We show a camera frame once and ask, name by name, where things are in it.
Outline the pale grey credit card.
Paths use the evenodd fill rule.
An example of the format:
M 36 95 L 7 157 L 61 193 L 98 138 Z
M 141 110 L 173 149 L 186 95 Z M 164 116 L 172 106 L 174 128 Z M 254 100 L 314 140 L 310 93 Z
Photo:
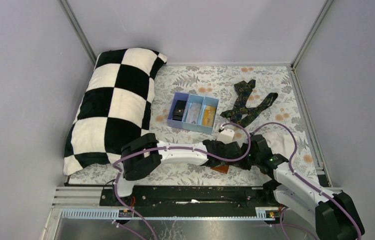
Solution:
M 202 107 L 201 103 L 197 103 L 197 102 L 189 103 L 185 121 L 189 124 L 197 125 L 199 117 L 200 117 L 200 113 L 201 113 L 201 107 Z

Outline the brown leather card holder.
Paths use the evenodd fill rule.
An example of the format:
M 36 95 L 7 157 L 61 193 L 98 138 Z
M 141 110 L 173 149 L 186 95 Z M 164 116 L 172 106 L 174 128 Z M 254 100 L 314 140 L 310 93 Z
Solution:
M 222 173 L 222 174 L 227 174 L 229 169 L 230 169 L 230 166 L 229 165 L 219 165 L 219 166 L 212 167 L 211 169 L 214 170 L 214 171 L 217 171 L 219 173 Z

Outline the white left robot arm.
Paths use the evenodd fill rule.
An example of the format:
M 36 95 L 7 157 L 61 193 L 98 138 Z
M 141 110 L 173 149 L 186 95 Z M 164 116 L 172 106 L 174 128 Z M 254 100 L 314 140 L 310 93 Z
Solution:
M 149 176 L 159 165 L 191 164 L 216 167 L 223 163 L 238 162 L 247 156 L 235 142 L 203 140 L 193 144 L 164 142 L 154 133 L 147 133 L 121 148 L 121 158 L 114 162 L 118 170 L 111 199 L 116 204 L 126 205 L 131 198 L 136 181 Z

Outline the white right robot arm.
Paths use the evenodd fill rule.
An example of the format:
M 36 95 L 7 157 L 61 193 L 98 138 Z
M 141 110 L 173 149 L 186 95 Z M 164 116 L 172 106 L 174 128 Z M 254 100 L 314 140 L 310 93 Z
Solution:
M 262 135 L 250 138 L 241 150 L 244 161 L 268 175 L 271 187 L 262 192 L 265 204 L 280 203 L 305 219 L 321 240 L 358 240 L 365 234 L 353 199 L 345 192 L 335 193 L 293 169 L 291 162 L 270 148 Z

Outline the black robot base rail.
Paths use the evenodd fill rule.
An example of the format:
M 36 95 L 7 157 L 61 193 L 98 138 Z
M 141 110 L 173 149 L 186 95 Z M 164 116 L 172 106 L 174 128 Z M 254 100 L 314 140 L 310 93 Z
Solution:
M 103 188 L 101 207 L 128 205 L 145 218 L 278 218 L 286 204 L 262 187 L 251 186 L 148 186 L 136 185 L 129 196 L 117 198 L 112 187 Z

